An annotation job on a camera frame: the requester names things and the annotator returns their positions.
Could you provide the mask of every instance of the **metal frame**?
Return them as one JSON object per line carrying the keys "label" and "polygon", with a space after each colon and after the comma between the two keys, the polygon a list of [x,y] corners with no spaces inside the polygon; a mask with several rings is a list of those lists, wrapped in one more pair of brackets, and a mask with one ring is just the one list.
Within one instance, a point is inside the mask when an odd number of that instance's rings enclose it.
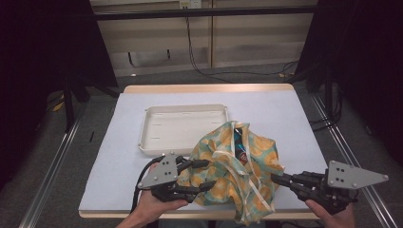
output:
{"label": "metal frame", "polygon": [[[319,112],[319,114],[323,118],[323,120],[328,120],[328,116],[327,116],[326,110],[325,110],[325,104],[322,102],[322,100],[317,95],[313,95],[312,99],[313,99],[315,106],[317,107],[317,111]],[[359,164],[357,158],[355,157],[353,150],[347,144],[346,140],[344,139],[344,137],[341,134],[338,127],[336,125],[331,125],[331,123],[332,123],[331,121],[325,121],[325,123],[327,125],[329,125],[329,132],[331,133],[344,160],[348,164],[361,168],[361,165]],[[364,193],[365,197],[367,198],[367,201],[370,203],[371,207],[373,208],[373,211],[375,212],[380,223],[382,224],[382,227],[397,228],[397,224],[393,220],[392,214],[389,212],[388,208],[386,207],[385,202],[379,196],[379,194],[374,189],[374,187],[368,186],[368,187],[362,188],[361,190]]]}
{"label": "metal frame", "polygon": [[175,17],[208,17],[208,16],[238,16],[238,15],[262,15],[262,14],[294,14],[312,13],[318,10],[317,6],[295,7],[267,7],[267,8],[222,8],[222,9],[168,9],[151,11],[126,11],[126,12],[97,12],[94,15],[74,15],[77,19],[105,20],[130,20],[153,19]]}
{"label": "metal frame", "polygon": [[38,192],[35,195],[32,203],[29,206],[29,209],[24,215],[23,220],[20,223],[20,228],[32,228],[35,227],[38,218],[40,217],[42,210],[45,206],[45,203],[50,194],[51,187],[56,180],[57,174],[60,170],[61,164],[65,159],[65,156],[70,148],[70,145],[74,139],[74,136],[77,132],[78,126],[84,116],[86,111],[86,104],[80,104],[78,109],[77,118],[73,123],[71,129],[65,133],[65,137],[62,140],[62,143],[59,146],[59,149],[56,152],[56,155],[53,159],[53,162],[50,165],[50,168],[45,175],[44,180],[42,181],[41,186],[39,187]]}

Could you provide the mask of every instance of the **person's hand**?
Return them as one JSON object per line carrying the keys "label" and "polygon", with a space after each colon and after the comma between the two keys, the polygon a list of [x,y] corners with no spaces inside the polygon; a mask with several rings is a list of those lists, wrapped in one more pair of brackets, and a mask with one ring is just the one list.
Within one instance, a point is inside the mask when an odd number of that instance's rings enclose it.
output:
{"label": "person's hand", "polygon": [[326,228],[354,228],[355,219],[353,205],[350,203],[346,210],[331,216],[320,204],[313,200],[306,200],[305,204],[314,214],[325,222]]}
{"label": "person's hand", "polygon": [[142,191],[136,209],[126,217],[117,228],[138,228],[158,219],[164,212],[177,210],[186,206],[186,200],[162,202],[152,196],[151,191]]}

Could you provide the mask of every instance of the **white table surface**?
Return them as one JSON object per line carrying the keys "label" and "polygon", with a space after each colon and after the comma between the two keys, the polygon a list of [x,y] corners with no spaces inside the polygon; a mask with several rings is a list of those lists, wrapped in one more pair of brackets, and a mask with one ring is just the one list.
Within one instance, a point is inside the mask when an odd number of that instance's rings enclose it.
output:
{"label": "white table surface", "polygon": [[[88,177],[79,207],[80,215],[85,218],[122,218],[129,213],[137,178],[150,161],[138,148],[147,108],[206,104],[226,105],[230,121],[249,123],[250,130],[255,134],[275,140],[279,161],[285,166],[286,173],[324,173],[327,168],[293,89],[186,94],[123,93]],[[304,202],[282,186],[276,192],[275,208],[277,212],[309,212]],[[191,203],[167,214],[216,214],[233,209],[232,205],[202,207]]]}

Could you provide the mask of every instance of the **plastic tray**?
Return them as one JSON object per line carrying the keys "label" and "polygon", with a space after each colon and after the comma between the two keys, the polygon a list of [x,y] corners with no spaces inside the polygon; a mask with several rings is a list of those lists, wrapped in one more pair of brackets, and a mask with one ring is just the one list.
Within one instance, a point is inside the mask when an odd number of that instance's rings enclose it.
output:
{"label": "plastic tray", "polygon": [[152,106],[145,110],[139,148],[148,156],[190,155],[199,140],[228,121],[226,106]]}

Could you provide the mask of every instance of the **yellow fabric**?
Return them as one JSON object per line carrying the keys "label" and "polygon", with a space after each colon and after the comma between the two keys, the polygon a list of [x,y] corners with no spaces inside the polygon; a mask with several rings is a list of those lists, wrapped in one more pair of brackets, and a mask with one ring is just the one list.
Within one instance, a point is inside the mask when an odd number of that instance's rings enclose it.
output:
{"label": "yellow fabric", "polygon": [[[247,163],[235,156],[235,128],[241,129]],[[270,177],[272,173],[281,175],[284,168],[278,162],[275,141],[249,131],[249,123],[223,124],[199,141],[190,159],[211,162],[208,167],[182,171],[180,185],[199,186],[217,181],[210,191],[199,194],[195,199],[198,204],[234,203],[235,221],[245,225],[274,212],[273,198],[278,186]]]}

